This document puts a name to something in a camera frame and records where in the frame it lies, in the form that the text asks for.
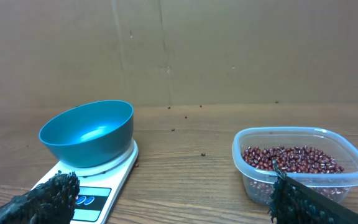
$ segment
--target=blue bowl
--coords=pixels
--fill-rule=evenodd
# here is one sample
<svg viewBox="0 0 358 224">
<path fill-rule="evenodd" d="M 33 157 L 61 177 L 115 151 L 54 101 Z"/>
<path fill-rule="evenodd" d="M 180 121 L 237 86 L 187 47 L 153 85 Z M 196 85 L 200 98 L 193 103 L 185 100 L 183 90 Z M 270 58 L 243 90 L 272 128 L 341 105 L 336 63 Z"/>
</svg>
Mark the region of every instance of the blue bowl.
<svg viewBox="0 0 358 224">
<path fill-rule="evenodd" d="M 60 161 L 93 167 L 114 159 L 131 144 L 134 108 L 125 101 L 105 100 L 68 110 L 45 124 L 42 143 Z"/>
</svg>

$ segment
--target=plastic container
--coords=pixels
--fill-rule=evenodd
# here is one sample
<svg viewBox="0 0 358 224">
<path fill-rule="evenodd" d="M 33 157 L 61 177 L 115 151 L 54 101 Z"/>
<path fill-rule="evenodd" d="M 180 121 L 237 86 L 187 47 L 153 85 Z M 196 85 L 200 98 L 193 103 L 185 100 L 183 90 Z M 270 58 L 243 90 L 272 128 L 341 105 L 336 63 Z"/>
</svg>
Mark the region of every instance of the plastic container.
<svg viewBox="0 0 358 224">
<path fill-rule="evenodd" d="M 244 187 L 249 198 L 256 203 L 268 204 L 277 180 L 274 171 L 256 169 L 248 165 L 241 154 L 248 146 L 269 148 L 277 146 L 311 146 L 336 158 L 345 171 L 342 174 L 287 173 L 315 191 L 335 202 L 341 202 L 351 187 L 358 186 L 358 150 L 344 137 L 321 128 L 265 127 L 249 128 L 236 134 L 232 145 L 233 160 L 243 174 Z"/>
</svg>

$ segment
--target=blue button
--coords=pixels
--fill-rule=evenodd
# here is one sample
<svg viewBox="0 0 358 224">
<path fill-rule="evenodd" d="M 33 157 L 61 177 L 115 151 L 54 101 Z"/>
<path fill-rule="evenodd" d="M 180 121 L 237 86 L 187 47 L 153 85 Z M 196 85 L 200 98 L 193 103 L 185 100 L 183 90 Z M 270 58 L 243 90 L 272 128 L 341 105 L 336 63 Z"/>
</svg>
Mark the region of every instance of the blue button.
<svg viewBox="0 0 358 224">
<path fill-rule="evenodd" d="M 85 202 L 84 205 L 89 205 L 90 203 L 92 203 L 94 201 L 94 197 L 88 197 Z"/>
<path fill-rule="evenodd" d="M 85 199 L 86 199 L 86 196 L 81 196 L 78 200 L 77 200 L 77 205 L 79 205 L 79 204 L 81 204 L 81 203 L 83 203 L 84 201 L 85 201 Z"/>
</svg>

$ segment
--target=wooden table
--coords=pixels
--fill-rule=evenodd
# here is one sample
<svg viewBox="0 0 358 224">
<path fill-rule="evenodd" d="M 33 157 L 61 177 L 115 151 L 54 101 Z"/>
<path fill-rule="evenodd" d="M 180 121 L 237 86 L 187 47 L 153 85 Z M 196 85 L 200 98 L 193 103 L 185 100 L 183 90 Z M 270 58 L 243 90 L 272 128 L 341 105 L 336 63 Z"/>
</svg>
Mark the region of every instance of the wooden table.
<svg viewBox="0 0 358 224">
<path fill-rule="evenodd" d="M 0 111 L 0 206 L 56 164 L 38 131 L 66 109 Z M 140 166 L 109 222 L 270 223 L 268 207 L 247 198 L 231 154 L 234 135 L 255 126 L 317 126 L 358 148 L 358 105 L 139 107 L 134 138 Z M 358 213 L 358 187 L 343 204 Z"/>
</svg>

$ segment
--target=beige wall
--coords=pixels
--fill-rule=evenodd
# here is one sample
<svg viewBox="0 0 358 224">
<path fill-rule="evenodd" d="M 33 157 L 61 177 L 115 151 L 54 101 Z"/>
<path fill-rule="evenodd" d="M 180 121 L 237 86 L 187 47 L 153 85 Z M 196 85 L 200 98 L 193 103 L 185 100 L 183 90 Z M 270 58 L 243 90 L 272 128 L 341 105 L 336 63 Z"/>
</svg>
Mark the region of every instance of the beige wall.
<svg viewBox="0 0 358 224">
<path fill-rule="evenodd" d="M 358 1 L 0 0 L 0 108 L 117 98 L 358 103 Z"/>
</svg>

